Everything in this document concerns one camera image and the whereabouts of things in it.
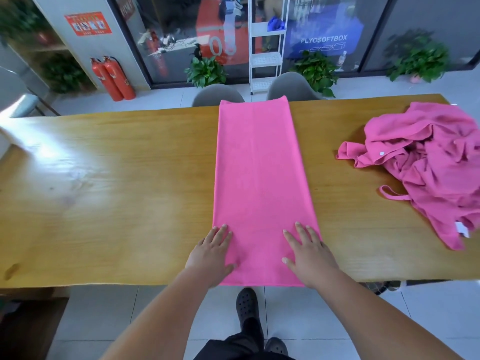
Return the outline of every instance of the white rolling cart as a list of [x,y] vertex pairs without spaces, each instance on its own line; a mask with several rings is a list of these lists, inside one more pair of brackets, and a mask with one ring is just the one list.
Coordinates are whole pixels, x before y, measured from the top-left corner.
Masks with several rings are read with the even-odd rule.
[[[268,21],[265,22],[253,22],[253,4],[255,0],[248,0],[248,36],[249,36],[249,82],[250,82],[250,95],[257,92],[266,92],[272,84],[273,80],[282,73],[283,52],[285,50],[285,35],[287,31],[288,14],[290,8],[290,0],[283,0],[282,4],[282,21],[285,23],[284,30],[267,31]],[[263,36],[280,36],[278,52],[258,53],[254,54],[253,38]],[[253,68],[258,67],[276,67],[274,77],[265,78],[253,78]]]

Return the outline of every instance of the person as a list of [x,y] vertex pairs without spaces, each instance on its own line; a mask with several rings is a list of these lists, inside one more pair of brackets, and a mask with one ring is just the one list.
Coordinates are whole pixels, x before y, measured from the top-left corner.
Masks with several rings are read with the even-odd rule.
[[[387,301],[342,272],[315,231],[296,223],[301,242],[284,230],[295,261],[283,258],[288,268],[315,289],[349,334],[362,360],[461,359],[443,342]],[[190,253],[185,269],[126,328],[102,360],[182,360],[190,327],[209,288],[233,270],[225,265],[232,239],[227,225],[213,227]],[[241,331],[225,340],[210,340],[195,360],[287,360],[288,349],[276,338],[264,348],[258,302],[251,288],[237,297]]]

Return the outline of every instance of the pink towel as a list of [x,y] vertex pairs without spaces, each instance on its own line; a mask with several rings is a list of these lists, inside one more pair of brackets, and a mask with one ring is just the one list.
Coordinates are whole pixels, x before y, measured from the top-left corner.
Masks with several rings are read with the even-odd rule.
[[282,263],[294,259],[283,229],[295,221],[318,232],[289,103],[222,101],[218,117],[213,224],[228,224],[233,239],[222,284],[303,286]]
[[456,222],[480,227],[480,131],[457,106],[412,102],[404,114],[384,114],[365,125],[365,144],[344,142],[338,159],[355,167],[383,165],[403,182],[405,196],[451,249],[465,246]]

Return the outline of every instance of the black crocs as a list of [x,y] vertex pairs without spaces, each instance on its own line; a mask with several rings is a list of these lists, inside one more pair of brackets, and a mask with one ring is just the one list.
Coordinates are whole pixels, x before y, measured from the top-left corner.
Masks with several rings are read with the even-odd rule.
[[258,299],[255,290],[252,288],[243,288],[237,295],[237,315],[240,321],[240,327],[243,331],[243,325],[249,318],[254,318],[260,325],[260,314],[258,312]]
[[287,345],[278,337],[272,337],[265,345],[265,352],[274,352],[275,354],[289,355],[287,351]]

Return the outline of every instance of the wooden table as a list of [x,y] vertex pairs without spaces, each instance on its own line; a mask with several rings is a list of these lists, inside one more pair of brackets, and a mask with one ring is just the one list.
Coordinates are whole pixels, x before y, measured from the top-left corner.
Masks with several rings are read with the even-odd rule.
[[[358,281],[480,278],[480,236],[448,250],[382,167],[339,145],[438,94],[290,104],[321,234]],[[0,288],[166,284],[211,227],[218,107],[0,121]]]

